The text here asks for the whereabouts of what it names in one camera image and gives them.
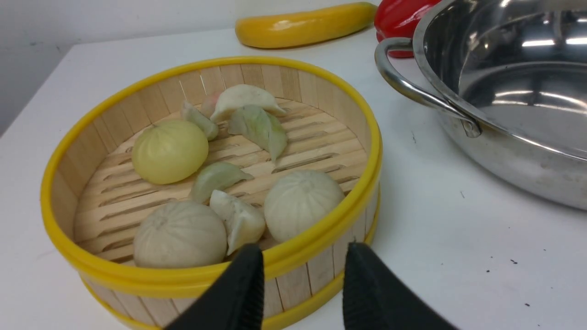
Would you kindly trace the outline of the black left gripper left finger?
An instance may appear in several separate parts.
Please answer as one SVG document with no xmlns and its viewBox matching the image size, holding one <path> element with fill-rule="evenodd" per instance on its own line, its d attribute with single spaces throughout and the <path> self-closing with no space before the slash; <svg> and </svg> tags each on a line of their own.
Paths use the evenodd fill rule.
<svg viewBox="0 0 587 330">
<path fill-rule="evenodd" d="M 242 246 L 226 270 L 166 330 L 260 330 L 265 276 L 258 245 Z"/>
</svg>

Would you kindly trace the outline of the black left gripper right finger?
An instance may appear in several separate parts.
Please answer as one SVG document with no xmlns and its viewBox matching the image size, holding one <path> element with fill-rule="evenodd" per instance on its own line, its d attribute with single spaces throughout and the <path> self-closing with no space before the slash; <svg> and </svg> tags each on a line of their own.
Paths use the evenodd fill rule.
<svg viewBox="0 0 587 330">
<path fill-rule="evenodd" d="M 343 281 L 346 330 L 455 330 L 362 242 L 351 242 Z"/>
</svg>

